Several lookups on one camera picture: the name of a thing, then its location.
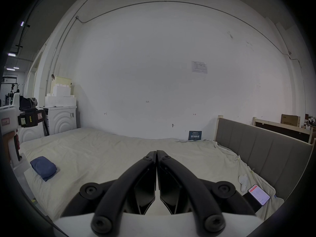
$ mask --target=blue sign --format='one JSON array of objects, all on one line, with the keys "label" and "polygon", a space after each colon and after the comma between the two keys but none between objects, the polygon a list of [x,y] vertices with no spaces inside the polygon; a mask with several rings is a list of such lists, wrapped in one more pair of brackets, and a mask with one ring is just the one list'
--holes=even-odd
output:
[{"label": "blue sign", "polygon": [[200,140],[202,137],[202,131],[189,131],[188,140]]}]

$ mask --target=white cabinet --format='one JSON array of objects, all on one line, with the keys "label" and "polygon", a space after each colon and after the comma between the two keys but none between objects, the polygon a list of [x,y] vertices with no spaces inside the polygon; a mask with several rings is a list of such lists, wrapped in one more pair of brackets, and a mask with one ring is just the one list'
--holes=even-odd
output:
[{"label": "white cabinet", "polygon": [[43,108],[49,135],[76,129],[77,106]]}]

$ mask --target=white bed sheet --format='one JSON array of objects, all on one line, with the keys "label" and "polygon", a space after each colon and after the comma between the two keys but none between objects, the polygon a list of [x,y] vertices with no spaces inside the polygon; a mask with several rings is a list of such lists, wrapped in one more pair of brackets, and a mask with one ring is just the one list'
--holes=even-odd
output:
[{"label": "white bed sheet", "polygon": [[[284,202],[275,197],[274,188],[252,172],[234,152],[219,147],[214,141],[150,140],[112,135],[92,128],[79,128],[24,142],[20,152],[25,154],[28,161],[45,156],[58,168],[58,173],[47,182],[32,168],[24,173],[38,203],[54,221],[60,217],[83,184],[117,179],[148,152],[158,149],[164,150],[198,178],[212,182],[231,182],[241,194],[245,192],[240,191],[238,177],[247,174],[250,180],[247,190],[258,184],[271,197],[256,213],[263,220]],[[153,208],[148,213],[161,215],[163,210],[159,212],[157,204],[156,207],[154,204],[151,207]]]}]

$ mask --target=phone screen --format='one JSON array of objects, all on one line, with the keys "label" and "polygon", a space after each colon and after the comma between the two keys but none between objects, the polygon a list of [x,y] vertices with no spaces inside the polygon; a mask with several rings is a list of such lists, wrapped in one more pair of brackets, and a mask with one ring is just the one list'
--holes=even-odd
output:
[{"label": "phone screen", "polygon": [[261,204],[264,205],[269,199],[270,196],[265,193],[265,191],[260,188],[258,185],[252,186],[248,192]]}]

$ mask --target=gray upholstered headboard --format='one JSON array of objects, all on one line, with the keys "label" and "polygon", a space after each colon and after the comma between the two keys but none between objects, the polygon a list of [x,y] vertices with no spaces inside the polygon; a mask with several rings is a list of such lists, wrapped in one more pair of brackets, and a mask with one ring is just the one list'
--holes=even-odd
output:
[{"label": "gray upholstered headboard", "polygon": [[218,119],[215,141],[240,155],[283,199],[298,183],[313,147],[276,132],[224,118]]}]

